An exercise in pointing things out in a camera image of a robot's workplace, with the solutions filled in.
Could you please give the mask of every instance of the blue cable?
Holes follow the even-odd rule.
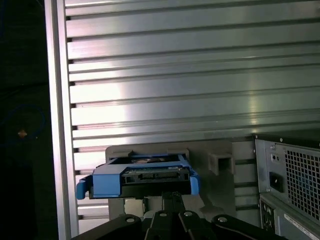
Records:
[[[4,36],[5,32],[5,9],[6,9],[7,0],[3,0],[2,6],[0,9],[0,38]]]
[[[11,141],[7,141],[5,143],[1,143],[0,147],[7,147],[10,145],[14,145],[14,144],[18,144],[18,143],[22,143],[25,141],[30,141],[30,140],[34,140],[36,139],[36,137],[38,136],[38,134],[45,128],[46,125],[46,117],[43,113],[43,111],[41,110],[40,107],[33,105],[33,104],[21,104],[19,106],[17,106],[16,108],[14,108],[13,110],[11,110],[9,112],[9,114],[1,121],[0,126],[4,125],[9,119],[11,119],[13,117],[13,115],[20,109],[24,109],[24,108],[32,108],[32,109],[36,109],[40,114],[41,114],[41,118],[42,118],[42,122],[40,127],[33,132],[32,134],[28,134],[26,135],[23,139],[21,140],[11,140]]]

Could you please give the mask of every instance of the blue drive tray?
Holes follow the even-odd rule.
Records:
[[[167,158],[174,159],[163,162],[148,162],[148,163],[132,163],[135,160],[145,159],[145,158]],[[112,158],[107,163],[98,166],[91,175],[80,179],[79,183],[76,185],[76,198],[81,200],[85,198],[86,192],[89,191],[90,198],[100,199],[100,198],[119,198],[122,197],[123,191],[123,180],[122,175],[130,171],[149,171],[150,173],[158,169],[172,169],[183,168],[188,171],[188,181],[183,184],[189,185],[190,193],[192,195],[198,195],[200,190],[200,178],[199,175],[192,169],[191,165],[186,160],[185,156],[182,154],[153,154],[153,155],[131,155],[130,157],[116,157]],[[174,191],[179,191],[182,182],[170,182],[170,185]],[[135,184],[139,185],[141,190],[144,186],[145,189],[150,190],[155,187],[159,187],[159,180],[157,183],[149,181],[145,185],[143,183]]]

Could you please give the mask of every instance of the metal slotted panel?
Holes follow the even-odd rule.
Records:
[[[320,126],[319,1],[45,3],[61,239],[108,220],[75,199],[107,146]]]

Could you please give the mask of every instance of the label sticker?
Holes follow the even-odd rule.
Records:
[[[305,235],[307,235],[309,238],[311,238],[312,240],[320,240],[319,238],[317,238],[315,235],[313,235],[311,232],[309,232],[307,229],[305,229],[303,226],[301,226],[300,223],[296,222],[295,220],[293,220],[290,216],[288,216],[287,214],[284,214],[284,218],[287,219],[290,223],[292,223],[293,225],[295,225],[301,232],[303,232]]]

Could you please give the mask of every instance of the ventilation grille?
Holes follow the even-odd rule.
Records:
[[[303,212],[319,220],[320,168],[319,157],[296,151],[285,155],[288,197]]]

